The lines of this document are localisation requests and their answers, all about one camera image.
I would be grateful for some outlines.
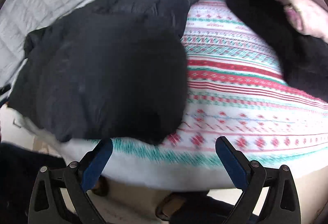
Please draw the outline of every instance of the black fabric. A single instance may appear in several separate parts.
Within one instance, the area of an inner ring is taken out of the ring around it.
[[[0,100],[0,108],[9,101],[8,97],[5,97],[4,99]]]
[[[227,6],[271,46],[284,80],[293,88],[328,102],[328,45],[298,33],[274,0],[226,0]]]
[[[3,86],[2,88],[0,88],[0,96],[5,94],[7,91],[9,91],[11,88],[10,84],[7,84],[5,86]]]
[[[221,224],[233,209],[233,205],[209,196],[188,199],[170,219],[170,224]],[[258,216],[252,214],[247,224],[255,224]]]
[[[1,224],[27,224],[34,181],[42,166],[56,169],[66,164],[62,158],[0,143]]]
[[[96,0],[27,35],[9,107],[62,142],[132,137],[159,144],[181,123],[180,42],[198,0]]]

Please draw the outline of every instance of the pile of laundry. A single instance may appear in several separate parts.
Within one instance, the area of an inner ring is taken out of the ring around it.
[[[180,40],[197,1],[96,0],[30,32],[8,106],[62,142],[161,143],[186,106]]]
[[[183,36],[199,0],[96,0],[26,37],[9,107],[59,141],[159,144],[187,97]],[[278,55],[285,81],[328,102],[324,0],[226,0]]]
[[[324,0],[226,0],[271,46],[284,80],[328,102],[328,7]]]

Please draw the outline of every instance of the patterned blanket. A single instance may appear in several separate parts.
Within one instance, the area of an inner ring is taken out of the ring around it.
[[[104,174],[171,190],[232,186],[215,153],[224,135],[263,166],[287,164],[294,177],[328,165],[328,104],[283,80],[274,51],[227,8],[201,0],[188,16],[189,97],[179,129],[159,147],[114,139]],[[95,142],[57,150],[81,158]]]

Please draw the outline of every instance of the blue gripper pad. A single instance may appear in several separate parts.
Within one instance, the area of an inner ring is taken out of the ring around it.
[[[220,137],[216,140],[215,150],[234,186],[245,191],[248,186],[247,172]]]
[[[95,186],[112,153],[113,142],[112,140],[108,140],[108,142],[101,147],[90,165],[84,170],[81,181],[81,187],[84,192]]]

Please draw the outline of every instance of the black puffer jacket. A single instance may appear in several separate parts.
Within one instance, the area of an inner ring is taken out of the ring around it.
[[[197,1],[97,0],[31,32],[9,106],[60,141],[162,142],[183,117],[180,38]]]

